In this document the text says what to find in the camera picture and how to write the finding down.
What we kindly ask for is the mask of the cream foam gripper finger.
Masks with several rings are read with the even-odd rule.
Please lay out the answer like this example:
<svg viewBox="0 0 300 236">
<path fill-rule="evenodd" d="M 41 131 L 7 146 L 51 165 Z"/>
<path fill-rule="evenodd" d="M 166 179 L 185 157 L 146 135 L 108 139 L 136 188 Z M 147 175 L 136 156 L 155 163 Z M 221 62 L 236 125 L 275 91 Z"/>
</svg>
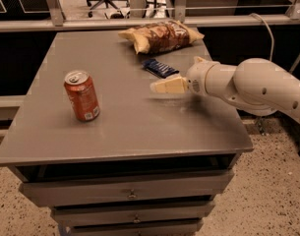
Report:
<svg viewBox="0 0 300 236">
<path fill-rule="evenodd" d="M 185 93 L 188 86 L 185 78 L 177 76 L 151 83 L 150 90 L 155 93 Z"/>
</svg>

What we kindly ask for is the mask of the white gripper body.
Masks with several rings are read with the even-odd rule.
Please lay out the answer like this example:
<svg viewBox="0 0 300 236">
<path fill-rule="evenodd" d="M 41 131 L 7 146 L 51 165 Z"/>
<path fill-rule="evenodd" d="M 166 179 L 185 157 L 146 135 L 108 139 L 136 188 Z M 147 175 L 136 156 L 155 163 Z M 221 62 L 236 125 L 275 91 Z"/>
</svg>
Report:
<svg viewBox="0 0 300 236">
<path fill-rule="evenodd" d="M 214 61 L 198 61 L 189 68 L 186 74 L 188 90 L 196 95 L 207 96 L 214 95 L 211 87 L 210 71 L 219 65 Z"/>
</svg>

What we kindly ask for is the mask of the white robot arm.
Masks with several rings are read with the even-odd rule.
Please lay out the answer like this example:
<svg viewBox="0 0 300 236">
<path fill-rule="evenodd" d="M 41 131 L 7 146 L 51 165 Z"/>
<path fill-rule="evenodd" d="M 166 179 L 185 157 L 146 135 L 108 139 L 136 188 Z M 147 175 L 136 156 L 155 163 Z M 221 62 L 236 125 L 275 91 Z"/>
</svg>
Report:
<svg viewBox="0 0 300 236">
<path fill-rule="evenodd" d="M 214 96 L 256 116 L 280 111 L 300 124 L 300 81 L 266 59 L 251 58 L 232 66 L 197 57 L 184 77 L 158 80 L 150 89 Z"/>
</svg>

